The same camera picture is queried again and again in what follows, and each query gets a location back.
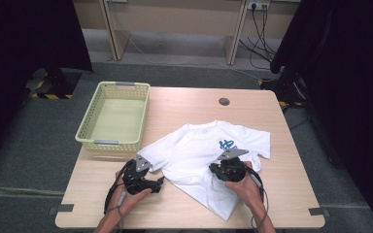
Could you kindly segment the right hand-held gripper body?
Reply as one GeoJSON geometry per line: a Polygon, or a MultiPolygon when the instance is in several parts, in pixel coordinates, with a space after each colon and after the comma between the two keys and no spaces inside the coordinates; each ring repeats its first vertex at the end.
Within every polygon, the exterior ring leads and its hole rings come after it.
{"type": "Polygon", "coordinates": [[[247,154],[248,150],[229,149],[220,156],[220,165],[217,166],[216,175],[224,182],[240,182],[246,176],[245,164],[239,156],[247,154]]]}

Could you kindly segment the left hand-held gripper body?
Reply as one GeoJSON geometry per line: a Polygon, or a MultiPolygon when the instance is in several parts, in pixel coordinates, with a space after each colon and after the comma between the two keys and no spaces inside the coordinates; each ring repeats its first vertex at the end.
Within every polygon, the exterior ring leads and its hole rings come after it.
{"type": "Polygon", "coordinates": [[[126,162],[123,168],[123,182],[126,190],[132,194],[138,194],[145,189],[151,189],[156,181],[146,180],[152,164],[142,155],[137,154],[135,159],[126,162]]]}

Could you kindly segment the white T-shirt blue print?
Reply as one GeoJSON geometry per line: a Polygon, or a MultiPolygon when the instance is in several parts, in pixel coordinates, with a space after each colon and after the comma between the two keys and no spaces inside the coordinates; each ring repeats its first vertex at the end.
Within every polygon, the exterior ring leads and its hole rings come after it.
{"type": "Polygon", "coordinates": [[[271,134],[242,125],[215,120],[206,124],[186,124],[138,151],[174,186],[194,198],[220,218],[227,220],[238,204],[234,191],[210,171],[226,150],[246,150],[240,156],[256,171],[260,159],[268,159],[271,134]]]}

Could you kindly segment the person's left hand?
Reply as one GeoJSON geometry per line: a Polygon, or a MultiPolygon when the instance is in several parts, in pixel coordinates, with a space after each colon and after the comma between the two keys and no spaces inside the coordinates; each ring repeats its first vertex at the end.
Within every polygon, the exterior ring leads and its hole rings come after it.
{"type": "Polygon", "coordinates": [[[113,218],[123,218],[127,216],[144,198],[152,193],[150,189],[145,189],[138,194],[132,195],[128,193],[123,184],[119,172],[116,172],[117,184],[119,185],[109,204],[110,214],[113,218]]]}

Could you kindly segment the person's right hand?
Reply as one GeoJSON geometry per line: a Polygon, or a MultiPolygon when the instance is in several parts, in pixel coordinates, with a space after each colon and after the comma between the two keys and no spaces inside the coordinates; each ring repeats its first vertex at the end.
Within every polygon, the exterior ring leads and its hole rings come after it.
{"type": "Polygon", "coordinates": [[[240,182],[226,182],[224,185],[232,189],[250,209],[260,210],[264,207],[259,187],[254,181],[252,173],[247,172],[245,178],[240,182]]]}

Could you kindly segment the pale yellow plastic basket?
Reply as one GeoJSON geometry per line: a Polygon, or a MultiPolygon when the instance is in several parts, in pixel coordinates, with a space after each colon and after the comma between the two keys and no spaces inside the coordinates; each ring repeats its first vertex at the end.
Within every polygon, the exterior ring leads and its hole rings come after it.
{"type": "Polygon", "coordinates": [[[149,97],[148,83],[99,83],[75,139],[87,150],[137,151],[143,138],[149,97]]]}

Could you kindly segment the black stand base striped tape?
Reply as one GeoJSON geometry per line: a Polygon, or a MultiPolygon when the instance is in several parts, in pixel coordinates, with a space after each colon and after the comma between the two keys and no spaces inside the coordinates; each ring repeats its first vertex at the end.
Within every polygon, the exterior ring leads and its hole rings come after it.
{"type": "Polygon", "coordinates": [[[50,100],[71,99],[81,75],[60,68],[49,69],[38,82],[31,97],[50,100]]]}
{"type": "Polygon", "coordinates": [[[282,108],[302,108],[307,102],[307,95],[301,88],[300,81],[291,80],[284,67],[279,70],[279,77],[274,80],[259,81],[261,90],[275,93],[282,108]]]}

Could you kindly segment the black curtain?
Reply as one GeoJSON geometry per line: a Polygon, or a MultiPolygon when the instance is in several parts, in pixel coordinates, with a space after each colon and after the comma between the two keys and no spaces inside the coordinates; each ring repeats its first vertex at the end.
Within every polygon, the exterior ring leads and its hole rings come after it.
{"type": "Polygon", "coordinates": [[[303,79],[331,152],[373,211],[373,0],[301,0],[270,69],[303,79]]]}
{"type": "Polygon", "coordinates": [[[73,0],[0,0],[0,139],[42,68],[92,69],[73,0]]]}

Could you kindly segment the light wooden background desk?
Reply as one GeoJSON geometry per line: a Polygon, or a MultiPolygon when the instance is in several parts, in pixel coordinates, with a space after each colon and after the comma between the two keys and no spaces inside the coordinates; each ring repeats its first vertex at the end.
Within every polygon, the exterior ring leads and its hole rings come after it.
{"type": "Polygon", "coordinates": [[[133,32],[198,34],[223,37],[225,59],[234,63],[239,39],[255,29],[250,6],[267,10],[254,17],[268,39],[281,39],[301,0],[72,0],[83,29],[107,32],[114,60],[123,57],[133,32]]]}

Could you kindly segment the grey table corner bracket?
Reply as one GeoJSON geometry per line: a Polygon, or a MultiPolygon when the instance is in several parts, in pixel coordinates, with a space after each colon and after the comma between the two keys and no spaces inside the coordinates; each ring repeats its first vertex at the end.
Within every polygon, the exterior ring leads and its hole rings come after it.
{"type": "Polygon", "coordinates": [[[52,206],[48,210],[49,216],[55,216],[59,212],[72,212],[74,209],[73,204],[59,204],[56,206],[52,206]]]}
{"type": "Polygon", "coordinates": [[[330,216],[328,209],[322,208],[322,207],[309,208],[308,211],[311,216],[324,216],[324,217],[330,216]]]}

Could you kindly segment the white wall power socket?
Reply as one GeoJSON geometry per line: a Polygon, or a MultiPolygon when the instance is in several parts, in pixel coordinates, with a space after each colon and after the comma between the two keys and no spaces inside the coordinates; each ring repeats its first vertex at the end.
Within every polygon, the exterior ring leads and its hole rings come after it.
{"type": "Polygon", "coordinates": [[[248,0],[247,8],[254,11],[264,11],[269,8],[270,0],[248,0]]]}

